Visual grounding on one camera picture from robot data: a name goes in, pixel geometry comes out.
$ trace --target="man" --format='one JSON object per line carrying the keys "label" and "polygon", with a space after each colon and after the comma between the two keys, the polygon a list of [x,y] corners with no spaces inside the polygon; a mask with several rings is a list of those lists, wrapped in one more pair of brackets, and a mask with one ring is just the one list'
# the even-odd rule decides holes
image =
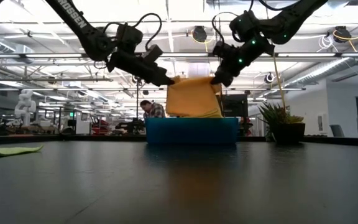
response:
{"label": "man", "polygon": [[146,118],[164,118],[165,110],[161,104],[151,103],[148,100],[140,102],[140,107],[144,110],[143,117]]}

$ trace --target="chair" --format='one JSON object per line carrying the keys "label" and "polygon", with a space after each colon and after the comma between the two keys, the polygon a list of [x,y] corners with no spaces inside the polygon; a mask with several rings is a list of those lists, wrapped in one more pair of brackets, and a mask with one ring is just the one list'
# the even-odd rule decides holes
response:
{"label": "chair", "polygon": [[345,135],[343,134],[341,125],[338,124],[334,124],[334,125],[330,125],[329,126],[331,128],[331,131],[333,132],[334,137],[345,137]]}

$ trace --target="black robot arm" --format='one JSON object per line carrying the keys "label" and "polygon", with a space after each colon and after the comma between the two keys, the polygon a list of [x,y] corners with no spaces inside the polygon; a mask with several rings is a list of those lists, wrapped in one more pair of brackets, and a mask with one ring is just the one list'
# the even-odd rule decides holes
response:
{"label": "black robot arm", "polygon": [[219,41],[214,50],[215,56],[223,60],[216,70],[212,84],[231,85],[233,78],[249,66],[261,54],[273,55],[274,44],[285,44],[298,32],[304,21],[328,0],[299,0],[271,19],[258,20],[252,11],[244,11],[230,22],[230,29],[241,47],[230,46]]}
{"label": "black robot arm", "polygon": [[135,27],[112,22],[110,24],[118,25],[117,34],[115,37],[108,37],[105,33],[107,27],[93,27],[83,17],[83,13],[77,10],[72,0],[46,0],[46,2],[75,33],[89,58],[97,62],[106,62],[109,72],[114,68],[120,68],[145,80],[146,83],[157,86],[173,83],[173,80],[166,76],[167,70],[155,63],[162,55],[157,45],[152,45],[142,55],[135,54],[136,46],[143,38],[143,33]]}

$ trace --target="blue container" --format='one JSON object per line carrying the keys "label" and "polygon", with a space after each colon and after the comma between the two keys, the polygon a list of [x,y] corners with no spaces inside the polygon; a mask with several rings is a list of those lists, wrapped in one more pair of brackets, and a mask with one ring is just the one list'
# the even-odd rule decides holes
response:
{"label": "blue container", "polygon": [[147,118],[149,144],[235,144],[237,118]]}

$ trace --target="black table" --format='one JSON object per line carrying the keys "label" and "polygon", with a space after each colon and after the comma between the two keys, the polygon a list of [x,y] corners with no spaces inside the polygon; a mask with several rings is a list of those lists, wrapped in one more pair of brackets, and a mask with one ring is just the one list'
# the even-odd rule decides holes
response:
{"label": "black table", "polygon": [[0,158],[0,223],[358,223],[355,146],[40,144]]}

